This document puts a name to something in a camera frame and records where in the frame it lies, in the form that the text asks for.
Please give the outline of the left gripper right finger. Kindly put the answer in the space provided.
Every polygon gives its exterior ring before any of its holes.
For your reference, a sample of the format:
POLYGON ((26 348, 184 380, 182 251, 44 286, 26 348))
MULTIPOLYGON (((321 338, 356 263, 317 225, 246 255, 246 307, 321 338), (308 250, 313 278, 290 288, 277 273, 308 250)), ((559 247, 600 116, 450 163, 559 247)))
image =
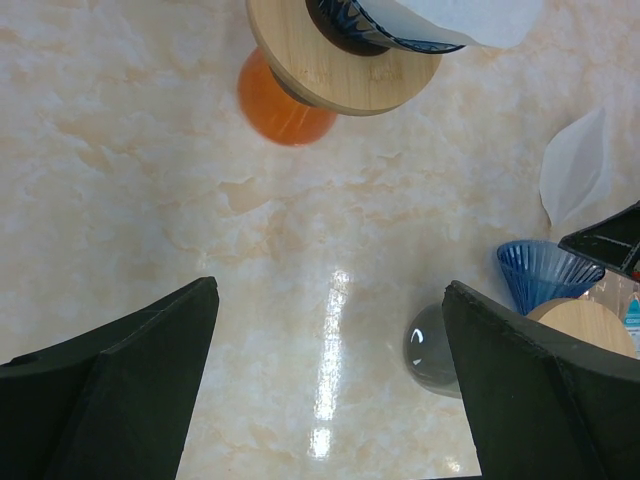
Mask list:
POLYGON ((638 360, 459 281, 442 311, 482 478, 638 478, 638 360))

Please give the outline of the wooden ring dripper holder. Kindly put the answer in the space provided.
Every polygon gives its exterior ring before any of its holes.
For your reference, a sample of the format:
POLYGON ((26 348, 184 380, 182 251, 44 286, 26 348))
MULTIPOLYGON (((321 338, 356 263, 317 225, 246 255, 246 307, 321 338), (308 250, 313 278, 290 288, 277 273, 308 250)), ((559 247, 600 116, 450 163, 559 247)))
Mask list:
POLYGON ((418 95, 442 58, 397 49, 377 56, 349 53, 318 30, 304 1, 246 3, 257 45, 290 91, 341 115, 373 116, 418 95))

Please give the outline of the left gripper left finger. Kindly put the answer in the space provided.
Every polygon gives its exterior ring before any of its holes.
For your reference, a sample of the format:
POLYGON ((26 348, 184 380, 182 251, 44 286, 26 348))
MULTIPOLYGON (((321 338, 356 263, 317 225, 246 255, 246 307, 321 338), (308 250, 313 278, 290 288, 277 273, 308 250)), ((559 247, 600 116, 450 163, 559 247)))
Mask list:
POLYGON ((172 479, 219 307, 197 279, 1 367, 5 479, 172 479))

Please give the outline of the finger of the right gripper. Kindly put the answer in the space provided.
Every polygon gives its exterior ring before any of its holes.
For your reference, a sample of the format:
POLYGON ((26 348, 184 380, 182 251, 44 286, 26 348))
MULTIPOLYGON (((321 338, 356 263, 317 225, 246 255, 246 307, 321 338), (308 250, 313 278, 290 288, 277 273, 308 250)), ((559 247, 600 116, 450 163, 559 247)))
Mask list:
POLYGON ((639 277, 639 202, 564 236, 559 247, 626 278, 639 277))

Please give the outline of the blue cone dripper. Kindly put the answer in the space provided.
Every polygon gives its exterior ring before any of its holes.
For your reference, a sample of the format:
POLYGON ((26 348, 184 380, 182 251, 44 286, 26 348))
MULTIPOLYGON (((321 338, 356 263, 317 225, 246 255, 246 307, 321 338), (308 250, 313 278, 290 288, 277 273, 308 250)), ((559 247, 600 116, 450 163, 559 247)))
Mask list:
POLYGON ((464 48, 464 45, 395 37, 377 23, 358 1, 307 0, 305 4, 320 33, 333 45, 354 55, 373 57, 390 49, 444 55, 464 48))
POLYGON ((516 310, 527 316, 559 298, 579 298, 605 276, 605 269, 543 240, 517 240, 500 245, 496 258, 516 310))

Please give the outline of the white paper coffee filter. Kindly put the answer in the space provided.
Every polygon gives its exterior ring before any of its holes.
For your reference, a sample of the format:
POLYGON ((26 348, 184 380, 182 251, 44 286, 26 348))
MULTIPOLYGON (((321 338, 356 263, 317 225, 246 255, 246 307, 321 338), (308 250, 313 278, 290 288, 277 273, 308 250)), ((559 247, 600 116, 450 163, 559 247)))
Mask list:
POLYGON ((411 45, 438 43, 499 49, 519 45, 544 3, 538 0, 361 1, 383 33, 411 45))

